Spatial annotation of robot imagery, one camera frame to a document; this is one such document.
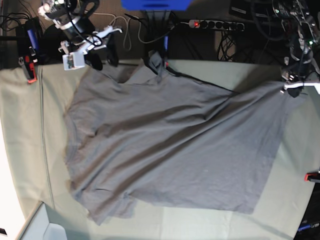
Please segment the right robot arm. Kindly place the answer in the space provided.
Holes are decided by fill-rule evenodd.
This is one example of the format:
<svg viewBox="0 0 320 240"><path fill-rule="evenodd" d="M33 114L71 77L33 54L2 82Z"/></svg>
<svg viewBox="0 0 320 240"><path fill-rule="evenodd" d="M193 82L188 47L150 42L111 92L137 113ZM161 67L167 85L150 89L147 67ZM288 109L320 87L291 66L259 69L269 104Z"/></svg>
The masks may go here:
<svg viewBox="0 0 320 240"><path fill-rule="evenodd" d="M111 66L118 66L119 58L114 33L122 33L112 25L99 30L90 20L98 7L99 0L43 0L38 13L61 30L66 40L60 42L59 52L66 71L77 70L90 65L102 70L102 60L97 51L106 51L106 60Z"/></svg>

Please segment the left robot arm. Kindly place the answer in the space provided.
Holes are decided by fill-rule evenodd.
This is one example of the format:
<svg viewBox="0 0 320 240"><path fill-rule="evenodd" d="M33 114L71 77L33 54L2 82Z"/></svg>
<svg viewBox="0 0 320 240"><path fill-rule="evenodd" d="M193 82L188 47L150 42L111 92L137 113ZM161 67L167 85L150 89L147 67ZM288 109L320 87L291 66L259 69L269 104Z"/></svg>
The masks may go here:
<svg viewBox="0 0 320 240"><path fill-rule="evenodd" d="M266 33L258 20L256 1L250 2L250 12L257 30L269 41L287 40L289 55L284 58L285 66L281 68L284 85L280 92L287 92L296 98L305 87L320 91L320 66L314 47L320 44L320 30L315 18L310 13L305 0L273 0L271 2L275 16L280 19L282 33L272 36Z"/></svg>

